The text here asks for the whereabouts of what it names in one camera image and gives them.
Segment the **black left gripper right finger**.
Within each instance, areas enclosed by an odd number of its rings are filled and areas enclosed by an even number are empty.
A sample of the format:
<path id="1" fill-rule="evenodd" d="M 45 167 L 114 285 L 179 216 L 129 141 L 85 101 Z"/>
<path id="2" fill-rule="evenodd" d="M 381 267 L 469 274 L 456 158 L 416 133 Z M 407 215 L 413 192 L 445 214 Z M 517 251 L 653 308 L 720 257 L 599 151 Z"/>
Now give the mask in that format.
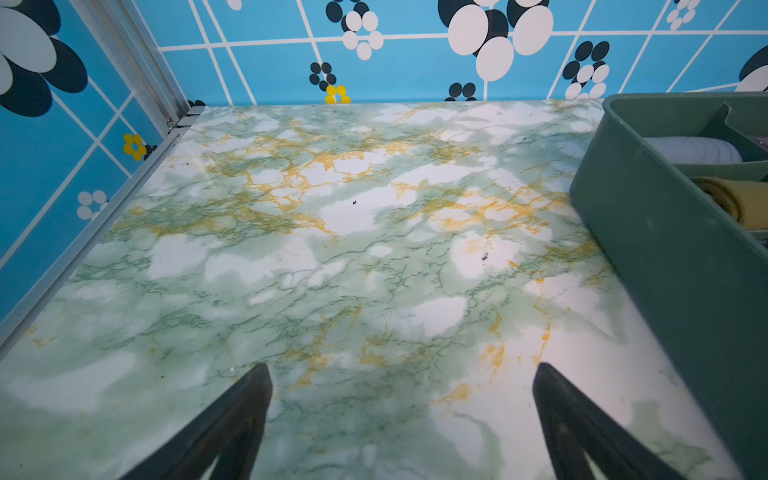
<path id="1" fill-rule="evenodd" d="M 538 366 L 533 397 L 558 479 L 680 479 L 549 363 Z"/>

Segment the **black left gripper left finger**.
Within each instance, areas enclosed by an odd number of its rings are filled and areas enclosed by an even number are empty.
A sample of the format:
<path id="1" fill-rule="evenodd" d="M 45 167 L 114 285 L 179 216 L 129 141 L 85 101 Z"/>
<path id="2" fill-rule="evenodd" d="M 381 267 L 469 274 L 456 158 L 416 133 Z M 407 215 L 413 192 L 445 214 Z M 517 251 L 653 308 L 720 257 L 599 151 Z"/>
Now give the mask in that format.
<path id="1" fill-rule="evenodd" d="M 125 479 L 251 477 L 264 436 L 273 385 L 268 366 L 257 364 Z"/>

